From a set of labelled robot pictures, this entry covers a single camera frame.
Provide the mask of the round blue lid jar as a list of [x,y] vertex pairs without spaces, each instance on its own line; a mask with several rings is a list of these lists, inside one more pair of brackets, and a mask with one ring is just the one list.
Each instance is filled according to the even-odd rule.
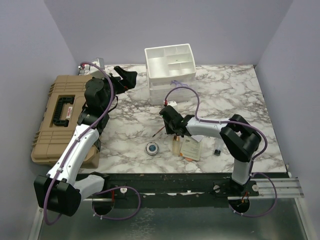
[[148,155],[154,156],[159,152],[159,146],[155,142],[148,142],[145,146],[145,151]]

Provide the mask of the purple eyelash curler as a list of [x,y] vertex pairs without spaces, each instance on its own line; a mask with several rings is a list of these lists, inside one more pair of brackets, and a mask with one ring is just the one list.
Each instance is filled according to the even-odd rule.
[[191,87],[186,84],[186,83],[183,83],[181,81],[178,81],[178,80],[172,80],[170,85],[174,85],[174,89],[177,89],[177,90],[180,90],[180,89],[188,89],[190,90]]

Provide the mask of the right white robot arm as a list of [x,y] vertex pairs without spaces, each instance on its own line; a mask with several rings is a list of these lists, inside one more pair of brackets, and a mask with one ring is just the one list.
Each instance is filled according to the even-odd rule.
[[234,158],[229,189],[240,196],[248,189],[254,153],[265,136],[250,125],[241,115],[235,114],[227,120],[200,119],[195,115],[183,117],[172,106],[165,106],[159,115],[169,134],[178,136],[205,136],[221,139]]

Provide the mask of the white makeup organizer with drawers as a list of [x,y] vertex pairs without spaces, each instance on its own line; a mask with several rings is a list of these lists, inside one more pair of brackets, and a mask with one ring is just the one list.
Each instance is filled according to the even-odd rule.
[[196,64],[190,44],[176,44],[144,49],[145,67],[151,105],[162,105],[167,93],[177,80],[188,84],[195,91],[199,84],[196,80]]

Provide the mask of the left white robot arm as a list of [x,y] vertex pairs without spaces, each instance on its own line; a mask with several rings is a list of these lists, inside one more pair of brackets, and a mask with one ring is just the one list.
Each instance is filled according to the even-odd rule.
[[44,211],[71,217],[82,200],[93,194],[103,198],[110,193],[107,177],[101,173],[95,172],[80,181],[76,177],[88,152],[99,142],[113,100],[136,86],[136,71],[126,71],[120,66],[113,69],[117,76],[103,71],[101,77],[94,76],[86,82],[85,101],[69,144],[52,169],[34,180],[36,199]]

